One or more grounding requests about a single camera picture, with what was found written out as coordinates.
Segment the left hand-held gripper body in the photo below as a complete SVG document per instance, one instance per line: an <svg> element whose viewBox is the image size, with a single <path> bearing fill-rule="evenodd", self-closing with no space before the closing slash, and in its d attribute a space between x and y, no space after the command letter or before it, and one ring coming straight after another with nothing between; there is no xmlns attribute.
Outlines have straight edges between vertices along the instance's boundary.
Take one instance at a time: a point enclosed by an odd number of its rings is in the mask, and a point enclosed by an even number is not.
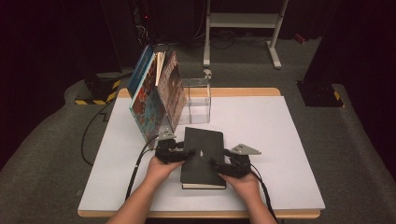
<svg viewBox="0 0 396 224"><path fill-rule="evenodd" d="M179 162L184 150L177 149L176 137L173 134L160 134L158 136L155 156L164 163Z"/></svg>

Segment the white metal frame desk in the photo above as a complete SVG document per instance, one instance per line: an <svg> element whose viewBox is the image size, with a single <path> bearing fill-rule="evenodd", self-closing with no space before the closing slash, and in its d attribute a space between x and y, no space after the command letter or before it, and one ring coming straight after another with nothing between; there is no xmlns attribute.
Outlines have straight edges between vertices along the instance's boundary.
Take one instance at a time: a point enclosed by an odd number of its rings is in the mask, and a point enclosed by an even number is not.
<svg viewBox="0 0 396 224"><path fill-rule="evenodd" d="M206 0L203 67L208 68L210 66L210 30L212 28L257 28L273 30L272 39L266 42L266 46L274 68L281 69L281 61L276 52L276 41L285 17L288 2L289 0L282 0L280 10L276 14L255 14L212 12L211 0Z"/></svg>

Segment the person's right hand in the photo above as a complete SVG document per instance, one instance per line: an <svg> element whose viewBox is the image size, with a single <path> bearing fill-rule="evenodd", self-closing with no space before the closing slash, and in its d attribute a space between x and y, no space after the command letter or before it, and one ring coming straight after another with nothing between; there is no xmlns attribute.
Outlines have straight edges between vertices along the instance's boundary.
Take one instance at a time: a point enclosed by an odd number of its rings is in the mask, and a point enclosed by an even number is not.
<svg viewBox="0 0 396 224"><path fill-rule="evenodd" d="M253 174L236 178L228 175L219 175L230 184L237 195L246 203L253 204L260 201L260 188L257 178Z"/></svg>

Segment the person's left hand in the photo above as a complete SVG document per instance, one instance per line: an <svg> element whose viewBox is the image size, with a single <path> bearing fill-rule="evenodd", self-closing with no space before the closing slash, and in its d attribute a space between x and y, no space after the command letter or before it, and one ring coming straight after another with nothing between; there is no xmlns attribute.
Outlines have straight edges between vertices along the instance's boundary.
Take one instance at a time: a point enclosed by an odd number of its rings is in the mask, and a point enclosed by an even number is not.
<svg viewBox="0 0 396 224"><path fill-rule="evenodd" d="M158 188L161 183L165 181L169 175L182 164L183 161L164 163L156 156L153 156L148 163L148 169L144 182L148 183L154 188Z"/></svg>

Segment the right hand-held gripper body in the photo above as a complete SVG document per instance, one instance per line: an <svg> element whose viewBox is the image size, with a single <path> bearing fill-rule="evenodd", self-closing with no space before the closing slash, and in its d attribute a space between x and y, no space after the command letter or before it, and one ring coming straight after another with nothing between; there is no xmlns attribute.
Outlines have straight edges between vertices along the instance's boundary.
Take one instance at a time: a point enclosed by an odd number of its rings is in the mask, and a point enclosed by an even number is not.
<svg viewBox="0 0 396 224"><path fill-rule="evenodd" d="M228 175L236 178L244 177L250 172L250 155L262 154L259 150L244 144L238 144L229 150L233 153L233 156L226 156L230 162L224 163L228 166L229 171L222 175Z"/></svg>

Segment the light blue picture book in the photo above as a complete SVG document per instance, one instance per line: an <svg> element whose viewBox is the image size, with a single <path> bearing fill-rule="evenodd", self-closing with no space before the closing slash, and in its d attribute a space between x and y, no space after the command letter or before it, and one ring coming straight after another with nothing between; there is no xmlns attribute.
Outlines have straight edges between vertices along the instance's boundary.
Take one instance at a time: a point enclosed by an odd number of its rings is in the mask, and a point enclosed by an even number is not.
<svg viewBox="0 0 396 224"><path fill-rule="evenodd" d="M130 104L130 111L147 143L159 132L164 116L156 78L157 55L153 53Z"/></svg>

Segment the purple magazine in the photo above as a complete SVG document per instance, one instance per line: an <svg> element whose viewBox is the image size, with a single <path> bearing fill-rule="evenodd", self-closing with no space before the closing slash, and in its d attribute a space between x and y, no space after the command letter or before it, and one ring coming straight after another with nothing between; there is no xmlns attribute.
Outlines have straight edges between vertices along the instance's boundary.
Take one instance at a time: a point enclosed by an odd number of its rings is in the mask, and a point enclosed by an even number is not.
<svg viewBox="0 0 396 224"><path fill-rule="evenodd" d="M174 132L187 99L176 53L173 51L168 59L165 59L165 56L164 51L156 53L157 77L155 86L163 102L170 127Z"/></svg>

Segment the white table cover sheet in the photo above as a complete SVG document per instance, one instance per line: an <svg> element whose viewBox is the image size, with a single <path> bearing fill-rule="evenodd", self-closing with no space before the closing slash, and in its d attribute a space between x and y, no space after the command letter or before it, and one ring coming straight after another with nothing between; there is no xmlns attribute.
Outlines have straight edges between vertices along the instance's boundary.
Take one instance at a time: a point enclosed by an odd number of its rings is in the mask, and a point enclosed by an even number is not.
<svg viewBox="0 0 396 224"><path fill-rule="evenodd" d="M114 104L105 135L81 198L83 217L108 215L124 203L129 187L145 176L149 154L142 155L145 140L129 110L131 100ZM262 175L276 211L322 210L313 175L286 101L281 96L215 97L210 122L204 129L223 133L227 148L244 144L259 150L250 160ZM183 189L180 171L162 184L151 206L154 212L231 212L245 205L232 188Z"/></svg>

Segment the clear acrylic book rack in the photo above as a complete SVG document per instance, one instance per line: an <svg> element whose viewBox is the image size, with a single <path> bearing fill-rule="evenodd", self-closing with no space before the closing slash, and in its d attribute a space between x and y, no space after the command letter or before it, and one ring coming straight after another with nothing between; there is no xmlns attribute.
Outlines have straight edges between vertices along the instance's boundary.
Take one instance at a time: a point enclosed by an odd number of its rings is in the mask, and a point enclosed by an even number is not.
<svg viewBox="0 0 396 224"><path fill-rule="evenodd" d="M210 122L211 88L208 78L183 78L185 104L181 107L178 125Z"/></svg>

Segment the black yellow-striped stand base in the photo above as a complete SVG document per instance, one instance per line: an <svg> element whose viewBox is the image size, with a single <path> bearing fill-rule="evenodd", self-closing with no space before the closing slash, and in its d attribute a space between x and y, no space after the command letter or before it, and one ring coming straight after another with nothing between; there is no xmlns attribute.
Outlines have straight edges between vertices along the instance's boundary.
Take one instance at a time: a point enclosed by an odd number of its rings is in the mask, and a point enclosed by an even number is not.
<svg viewBox="0 0 396 224"><path fill-rule="evenodd" d="M340 94L332 85L298 81L297 87L306 106L343 107Z"/></svg>
<svg viewBox="0 0 396 224"><path fill-rule="evenodd" d="M108 72L93 74L84 78L84 83L79 89L75 103L77 105L106 105L116 95L122 74Z"/></svg>

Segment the black equipment rack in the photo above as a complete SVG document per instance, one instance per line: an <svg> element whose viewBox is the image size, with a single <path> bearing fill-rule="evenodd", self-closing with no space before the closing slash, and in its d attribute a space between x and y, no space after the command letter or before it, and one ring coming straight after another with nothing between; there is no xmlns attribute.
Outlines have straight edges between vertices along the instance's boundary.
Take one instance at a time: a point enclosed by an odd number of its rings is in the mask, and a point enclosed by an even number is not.
<svg viewBox="0 0 396 224"><path fill-rule="evenodd" d="M149 0L131 0L137 41L141 51L150 44L152 29L149 18Z"/></svg>

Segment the dark blue picture book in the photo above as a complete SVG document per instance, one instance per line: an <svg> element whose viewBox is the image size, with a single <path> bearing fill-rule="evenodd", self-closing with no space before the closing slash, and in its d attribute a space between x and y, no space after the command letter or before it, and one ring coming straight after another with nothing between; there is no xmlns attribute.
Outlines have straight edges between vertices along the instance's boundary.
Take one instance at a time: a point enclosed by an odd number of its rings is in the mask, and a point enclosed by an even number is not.
<svg viewBox="0 0 396 224"><path fill-rule="evenodd" d="M151 59L152 54L153 54L152 46L147 45L144 48L127 85L127 90L130 93L131 97L134 97L134 94L138 88L142 76L145 73L145 70L149 64L149 60Z"/></svg>

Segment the black notebook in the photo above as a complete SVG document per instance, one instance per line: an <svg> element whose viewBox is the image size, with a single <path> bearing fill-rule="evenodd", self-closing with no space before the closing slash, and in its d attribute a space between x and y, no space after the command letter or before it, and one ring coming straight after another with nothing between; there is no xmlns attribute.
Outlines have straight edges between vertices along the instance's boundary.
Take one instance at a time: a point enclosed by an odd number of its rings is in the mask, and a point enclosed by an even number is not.
<svg viewBox="0 0 396 224"><path fill-rule="evenodd" d="M226 189L216 169L225 163L223 133L186 127L184 148L195 153L181 167L183 189Z"/></svg>

